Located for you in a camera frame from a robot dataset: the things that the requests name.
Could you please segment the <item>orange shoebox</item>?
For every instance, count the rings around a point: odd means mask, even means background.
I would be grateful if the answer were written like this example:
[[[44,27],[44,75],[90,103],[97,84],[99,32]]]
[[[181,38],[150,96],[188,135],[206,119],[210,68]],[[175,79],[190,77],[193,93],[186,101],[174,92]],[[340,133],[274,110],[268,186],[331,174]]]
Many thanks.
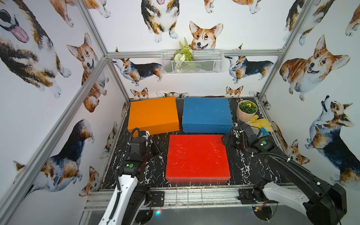
[[[128,131],[135,128],[157,135],[180,130],[175,97],[165,97],[132,102],[130,104]]]

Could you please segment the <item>red shoebox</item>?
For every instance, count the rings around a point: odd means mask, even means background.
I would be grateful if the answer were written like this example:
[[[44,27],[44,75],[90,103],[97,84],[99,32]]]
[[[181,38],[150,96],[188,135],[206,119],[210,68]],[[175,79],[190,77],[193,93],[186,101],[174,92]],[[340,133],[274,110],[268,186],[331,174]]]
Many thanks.
[[[166,179],[169,183],[225,183],[230,178],[222,135],[171,135]]]

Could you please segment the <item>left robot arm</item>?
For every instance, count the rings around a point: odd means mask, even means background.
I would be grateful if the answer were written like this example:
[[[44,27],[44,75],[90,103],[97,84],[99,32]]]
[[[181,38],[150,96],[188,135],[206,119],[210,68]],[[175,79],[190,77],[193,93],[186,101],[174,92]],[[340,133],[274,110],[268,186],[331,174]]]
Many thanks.
[[[139,181],[144,176],[146,163],[156,155],[148,131],[135,128],[127,143],[126,157],[114,171],[116,188],[101,218],[100,225],[132,225],[143,206],[164,206],[165,192],[151,191]]]

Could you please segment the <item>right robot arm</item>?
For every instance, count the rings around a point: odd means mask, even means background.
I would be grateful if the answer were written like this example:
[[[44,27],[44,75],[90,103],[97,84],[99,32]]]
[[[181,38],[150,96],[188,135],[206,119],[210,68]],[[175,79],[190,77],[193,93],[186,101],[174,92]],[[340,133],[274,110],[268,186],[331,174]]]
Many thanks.
[[[297,190],[280,186],[263,178],[252,190],[240,191],[242,203],[268,202],[284,204],[304,214],[314,225],[339,225],[347,213],[347,195],[338,184],[331,185],[316,177],[308,169],[282,155],[281,149],[270,135],[238,120],[229,133],[222,136],[223,145],[248,154],[252,158],[264,158],[264,162],[282,173]]]

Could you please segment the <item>blue cloth piece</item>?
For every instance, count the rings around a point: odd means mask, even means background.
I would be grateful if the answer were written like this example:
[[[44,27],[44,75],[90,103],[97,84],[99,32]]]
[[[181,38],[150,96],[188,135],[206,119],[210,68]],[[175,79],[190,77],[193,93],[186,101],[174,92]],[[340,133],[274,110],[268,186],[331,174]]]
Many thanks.
[[[262,136],[263,136],[263,137],[266,137],[266,136],[269,135],[269,132],[268,132],[264,127],[260,128],[260,130],[261,130],[261,132],[262,132]]]

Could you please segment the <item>yellow work glove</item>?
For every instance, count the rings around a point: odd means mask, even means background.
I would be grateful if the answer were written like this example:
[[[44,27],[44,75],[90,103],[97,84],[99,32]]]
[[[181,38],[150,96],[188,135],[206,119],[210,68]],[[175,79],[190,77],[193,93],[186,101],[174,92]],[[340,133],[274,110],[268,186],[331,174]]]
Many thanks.
[[[264,128],[268,132],[273,132],[272,124],[267,119],[259,118],[258,115],[254,115],[248,122],[248,125],[256,128]]]

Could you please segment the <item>potted green plant with flower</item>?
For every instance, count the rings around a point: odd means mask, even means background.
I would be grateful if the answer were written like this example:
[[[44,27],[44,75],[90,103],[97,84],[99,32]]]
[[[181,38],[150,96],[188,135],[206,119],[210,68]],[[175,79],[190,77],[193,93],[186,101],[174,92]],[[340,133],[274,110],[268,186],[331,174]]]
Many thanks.
[[[242,122],[250,121],[258,112],[258,106],[252,101],[243,100],[237,106],[236,116]]]

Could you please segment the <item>blue shoebox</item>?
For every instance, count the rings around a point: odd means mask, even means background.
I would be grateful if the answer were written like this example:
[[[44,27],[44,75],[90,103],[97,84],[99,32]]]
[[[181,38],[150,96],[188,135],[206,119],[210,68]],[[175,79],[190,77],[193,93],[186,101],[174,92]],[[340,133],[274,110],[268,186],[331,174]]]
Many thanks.
[[[226,98],[186,98],[182,127],[185,133],[229,133],[233,127],[229,100]]]

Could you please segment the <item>artificial fern with white flower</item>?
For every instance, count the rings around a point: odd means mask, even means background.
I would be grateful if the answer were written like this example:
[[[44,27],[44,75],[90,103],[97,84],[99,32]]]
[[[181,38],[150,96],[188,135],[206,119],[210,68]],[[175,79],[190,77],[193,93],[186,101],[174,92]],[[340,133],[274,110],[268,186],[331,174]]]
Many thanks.
[[[184,38],[184,43],[179,42],[180,49],[176,50],[172,57],[172,65],[177,73],[188,72],[192,69],[194,60],[193,51],[188,41]]]

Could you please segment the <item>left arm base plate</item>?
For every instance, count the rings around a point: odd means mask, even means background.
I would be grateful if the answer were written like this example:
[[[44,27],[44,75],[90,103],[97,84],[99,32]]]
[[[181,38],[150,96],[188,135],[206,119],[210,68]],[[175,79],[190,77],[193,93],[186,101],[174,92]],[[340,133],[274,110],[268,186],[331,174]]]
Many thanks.
[[[165,201],[164,191],[151,191],[150,207],[163,207]]]

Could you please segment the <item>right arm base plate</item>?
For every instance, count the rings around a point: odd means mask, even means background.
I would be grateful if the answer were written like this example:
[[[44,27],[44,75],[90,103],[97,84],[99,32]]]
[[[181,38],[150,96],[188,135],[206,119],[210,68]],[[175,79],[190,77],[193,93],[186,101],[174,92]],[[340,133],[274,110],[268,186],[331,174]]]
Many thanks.
[[[269,200],[262,190],[260,189],[242,189],[238,190],[238,197],[237,199],[241,201],[243,204],[264,204],[267,203],[277,203],[277,201]]]

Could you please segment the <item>aluminium front rail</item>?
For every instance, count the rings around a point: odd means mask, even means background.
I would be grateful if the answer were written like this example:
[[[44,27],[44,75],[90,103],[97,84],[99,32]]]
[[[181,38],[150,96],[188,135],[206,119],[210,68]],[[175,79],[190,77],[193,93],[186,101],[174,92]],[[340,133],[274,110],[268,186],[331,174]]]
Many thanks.
[[[275,197],[280,191],[290,190],[290,200],[309,201],[306,195],[294,185],[270,184],[270,201],[267,205],[285,205],[284,200]],[[195,209],[195,208],[217,208],[217,207],[245,207],[262,205],[260,201],[239,200],[238,196],[246,197],[246,193],[252,193],[253,187],[250,185],[230,185],[230,186],[200,186],[200,187],[177,187],[177,188],[152,188],[151,194],[159,194],[160,200],[146,203],[141,210],[160,210],[160,209]],[[110,203],[113,190],[91,192],[87,198],[84,211],[105,211]]]

